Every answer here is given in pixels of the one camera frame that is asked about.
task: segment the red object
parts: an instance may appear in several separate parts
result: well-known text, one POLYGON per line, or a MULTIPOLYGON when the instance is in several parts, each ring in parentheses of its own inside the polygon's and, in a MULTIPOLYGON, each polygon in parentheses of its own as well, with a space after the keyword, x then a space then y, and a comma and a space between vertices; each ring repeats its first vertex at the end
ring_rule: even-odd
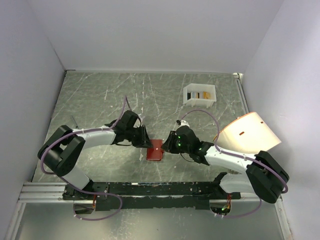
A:
POLYGON ((153 148, 146 150, 146 159, 148 161, 161 161, 164 151, 161 149, 162 139, 150 139, 153 148))

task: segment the orange item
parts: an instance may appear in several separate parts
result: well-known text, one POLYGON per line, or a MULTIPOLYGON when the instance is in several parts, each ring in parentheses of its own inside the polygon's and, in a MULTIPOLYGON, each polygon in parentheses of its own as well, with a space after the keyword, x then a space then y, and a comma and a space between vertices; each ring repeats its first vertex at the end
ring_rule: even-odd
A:
POLYGON ((164 151, 161 149, 162 139, 150 139, 153 148, 146 150, 146 159, 148 161, 161 161, 164 151))
POLYGON ((203 92, 203 98, 204 99, 211 99, 211 94, 209 92, 204 91, 203 92))

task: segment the metal table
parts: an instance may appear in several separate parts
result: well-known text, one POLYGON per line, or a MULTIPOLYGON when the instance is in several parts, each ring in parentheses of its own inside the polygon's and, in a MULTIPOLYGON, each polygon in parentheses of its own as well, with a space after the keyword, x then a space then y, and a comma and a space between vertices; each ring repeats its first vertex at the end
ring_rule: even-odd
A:
MULTIPOLYGON (((132 110, 143 114, 150 139, 166 140, 176 120, 194 109, 183 105, 183 88, 190 83, 215 85, 217 102, 208 111, 223 128, 244 115, 232 74, 172 73, 79 73, 68 71, 49 126, 47 137, 60 125, 100 127, 117 119, 127 95, 132 110)), ((185 118, 200 140, 212 142, 217 127, 210 116, 193 112, 185 118)), ((186 162, 180 155, 165 153, 162 161, 146 161, 146 150, 125 146, 98 146, 82 151, 77 165, 97 182, 213 181, 217 166, 186 162)), ((39 164, 33 182, 59 182, 44 175, 39 164)))
MULTIPOLYGON (((215 85, 217 102, 208 110, 222 128, 248 111, 243 95, 239 94, 239 81, 231 74, 68 71, 47 137, 60 125, 75 127, 71 115, 84 129, 111 122, 118 117, 123 96, 127 95, 132 109, 145 116, 143 123, 150 138, 166 139, 170 130, 177 127, 176 120, 193 109, 183 106, 183 87, 189 83, 215 85)), ((204 113, 191 113, 186 120, 201 140, 212 141, 217 133, 212 119, 204 113)), ((186 162, 173 154, 165 154, 161 162, 145 158, 146 152, 134 147, 98 146, 84 150, 77 164, 99 182, 212 181, 218 173, 226 171, 222 167, 186 162)), ((9 232, 16 240, 282 240, 285 230, 290 234, 281 198, 276 205, 263 202, 258 212, 240 219, 221 220, 208 210, 193 208, 154 208, 124 209, 107 220, 81 221, 73 217, 72 204, 60 200, 63 183, 48 183, 59 181, 54 176, 44 175, 37 166, 33 183, 22 189, 13 216, 14 224, 9 232)), ((233 201, 232 214, 248 212, 258 203, 257 197, 233 201)), ((107 214, 110 213, 95 212, 90 217, 107 214)))

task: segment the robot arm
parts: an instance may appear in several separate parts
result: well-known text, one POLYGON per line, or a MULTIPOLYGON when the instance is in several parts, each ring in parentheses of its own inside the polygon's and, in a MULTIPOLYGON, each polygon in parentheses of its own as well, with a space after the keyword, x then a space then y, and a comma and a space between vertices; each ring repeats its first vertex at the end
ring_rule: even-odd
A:
MULTIPOLYGON (((72 135, 48 151, 44 157, 44 164, 76 188, 92 191, 94 182, 76 166, 81 151, 99 145, 118 144, 123 140, 128 140, 137 148, 152 148, 146 127, 142 124, 135 127, 138 120, 139 116, 128 110, 112 130, 106 128, 113 125, 115 121, 102 126, 101 131, 91 133, 83 131, 83 133, 72 135)), ((72 132, 74 130, 66 125, 60 126, 39 150, 38 158, 42 157, 50 145, 72 132)), ((262 200, 275 203, 284 188, 284 184, 274 174, 259 164, 245 158, 223 154, 221 148, 216 149, 213 143, 200 141, 187 124, 180 126, 176 131, 171 131, 161 148, 172 154, 187 153, 198 164, 222 166, 240 173, 224 173, 219 177, 218 189, 224 193, 255 193, 262 200)), ((265 151, 260 151, 256 155, 229 150, 227 152, 260 161, 275 171, 285 183, 289 180, 288 174, 265 151)))
MULTIPOLYGON (((111 130, 107 129, 115 121, 102 126, 101 131, 70 136, 61 141, 60 144, 55 145, 47 153, 44 158, 44 164, 58 177, 65 179, 78 189, 90 191, 93 181, 76 166, 81 151, 100 145, 117 144, 124 140, 128 140, 137 148, 152 148, 153 145, 149 140, 146 127, 141 122, 139 127, 135 127, 138 120, 140 121, 139 116, 128 110, 111 130)), ((46 148, 56 140, 74 131, 79 130, 71 129, 66 125, 60 126, 39 150, 38 158, 40 159, 46 148)))
POLYGON ((172 154, 189 154, 198 164, 221 166, 240 173, 226 174, 222 178, 220 187, 227 193, 255 193, 262 200, 275 203, 284 189, 283 183, 274 174, 246 158, 263 163, 280 175, 286 183, 289 181, 288 174, 268 152, 244 154, 227 150, 226 152, 231 154, 223 154, 223 148, 219 147, 218 150, 213 143, 200 141, 186 124, 170 132, 162 149, 172 154))

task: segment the black metal base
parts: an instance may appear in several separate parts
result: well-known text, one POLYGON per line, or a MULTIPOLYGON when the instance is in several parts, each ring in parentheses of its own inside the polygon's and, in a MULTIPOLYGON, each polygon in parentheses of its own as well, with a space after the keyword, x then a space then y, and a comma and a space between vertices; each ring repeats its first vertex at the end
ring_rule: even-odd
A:
MULTIPOLYGON (((214 181, 200 182, 94 182, 93 192, 107 192, 121 196, 122 209, 195 208, 209 210, 209 200, 226 200, 228 194, 219 186, 220 173, 214 181)), ((240 193, 231 194, 240 199, 240 193)), ((71 186, 65 187, 64 200, 92 200, 93 195, 82 194, 71 186)), ((118 209, 119 200, 113 196, 96 198, 96 211, 118 209)))

